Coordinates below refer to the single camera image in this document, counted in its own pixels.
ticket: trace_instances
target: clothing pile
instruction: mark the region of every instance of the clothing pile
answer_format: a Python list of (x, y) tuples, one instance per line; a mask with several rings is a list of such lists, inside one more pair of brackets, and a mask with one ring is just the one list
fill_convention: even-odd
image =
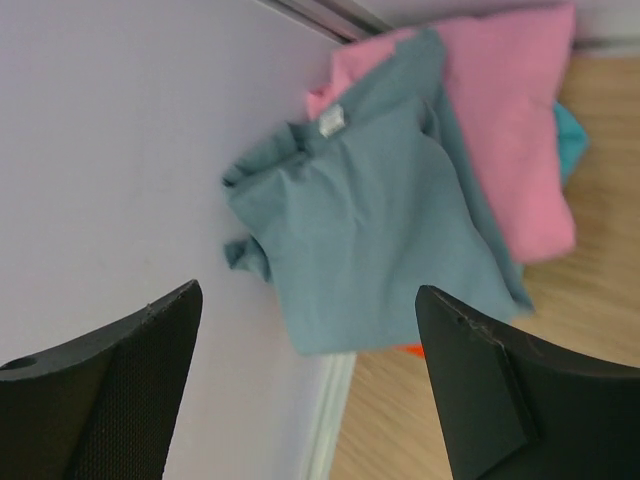
[(229, 265), (275, 286), (300, 353), (419, 344), (422, 285), (504, 322), (533, 310), (523, 265), (575, 245), (562, 186), (588, 138), (556, 102), (574, 26), (561, 5), (342, 47), (312, 120), (225, 173), (251, 234)]

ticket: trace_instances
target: baseboard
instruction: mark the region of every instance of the baseboard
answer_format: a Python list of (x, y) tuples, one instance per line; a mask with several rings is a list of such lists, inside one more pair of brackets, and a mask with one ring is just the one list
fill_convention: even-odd
[(340, 424), (349, 396), (355, 354), (332, 355), (320, 390), (321, 399), (312, 427), (303, 480), (327, 480), (340, 434)]

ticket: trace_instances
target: wooden floor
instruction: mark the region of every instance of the wooden floor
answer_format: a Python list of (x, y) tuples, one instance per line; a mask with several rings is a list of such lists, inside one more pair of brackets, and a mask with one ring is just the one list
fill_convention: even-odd
[[(516, 326), (640, 366), (640, 58), (576, 58), (561, 101), (592, 140), (566, 189), (578, 248), (527, 269), (538, 313)], [(358, 357), (331, 479), (451, 479), (424, 360)]]

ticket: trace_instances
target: pink cloth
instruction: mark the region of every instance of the pink cloth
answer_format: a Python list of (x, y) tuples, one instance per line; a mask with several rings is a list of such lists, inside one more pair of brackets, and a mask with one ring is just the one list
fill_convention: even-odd
[[(553, 104), (569, 60), (575, 7), (518, 10), (432, 25), (447, 48), (444, 84), (474, 172), (513, 259), (570, 251), (575, 227), (562, 194)], [(331, 83), (308, 96), (317, 117), (414, 34), (401, 29), (334, 52)]]

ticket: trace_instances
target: white label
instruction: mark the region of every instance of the white label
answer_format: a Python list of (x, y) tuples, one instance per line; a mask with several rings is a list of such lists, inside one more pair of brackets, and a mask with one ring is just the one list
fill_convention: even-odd
[(340, 105), (334, 105), (320, 117), (320, 133), (325, 138), (342, 130), (345, 125), (344, 110)]

